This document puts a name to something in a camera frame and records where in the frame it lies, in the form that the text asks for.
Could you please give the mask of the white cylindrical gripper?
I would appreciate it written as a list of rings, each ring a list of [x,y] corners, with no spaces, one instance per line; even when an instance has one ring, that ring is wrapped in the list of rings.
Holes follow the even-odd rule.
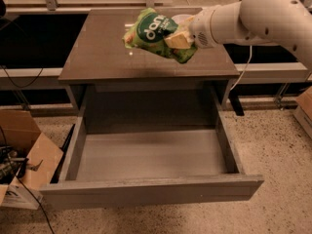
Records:
[[[188,17],[178,24],[181,28],[189,27],[194,40],[188,31],[183,30],[167,36],[166,44],[172,49],[189,49],[193,42],[201,49],[215,48],[217,42],[212,34],[212,19],[218,8],[219,5],[204,8],[197,15]]]

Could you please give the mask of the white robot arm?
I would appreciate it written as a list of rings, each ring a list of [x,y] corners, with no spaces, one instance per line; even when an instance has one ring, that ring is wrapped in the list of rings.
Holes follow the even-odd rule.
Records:
[[[274,44],[312,67],[312,15],[299,0],[241,0],[203,9],[165,37],[173,49]]]

